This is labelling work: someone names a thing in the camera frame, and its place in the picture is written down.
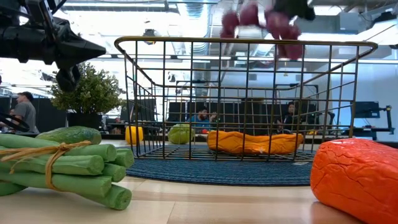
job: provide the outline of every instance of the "blue round rug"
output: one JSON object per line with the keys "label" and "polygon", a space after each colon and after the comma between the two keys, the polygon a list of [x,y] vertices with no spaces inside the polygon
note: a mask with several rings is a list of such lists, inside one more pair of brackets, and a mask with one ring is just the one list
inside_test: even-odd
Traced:
{"label": "blue round rug", "polygon": [[191,184],[234,186],[310,185],[312,162],[136,159],[127,175]]}

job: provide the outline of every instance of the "potted plant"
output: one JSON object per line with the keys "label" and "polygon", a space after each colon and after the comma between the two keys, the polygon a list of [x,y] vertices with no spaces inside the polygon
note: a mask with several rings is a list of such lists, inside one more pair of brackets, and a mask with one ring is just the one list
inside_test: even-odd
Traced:
{"label": "potted plant", "polygon": [[121,106],[119,81],[104,70],[97,71],[87,62],[78,65],[80,81],[73,92],[64,92],[59,85],[51,87],[52,104],[59,110],[67,110],[69,126],[85,126],[98,129],[101,114]]}

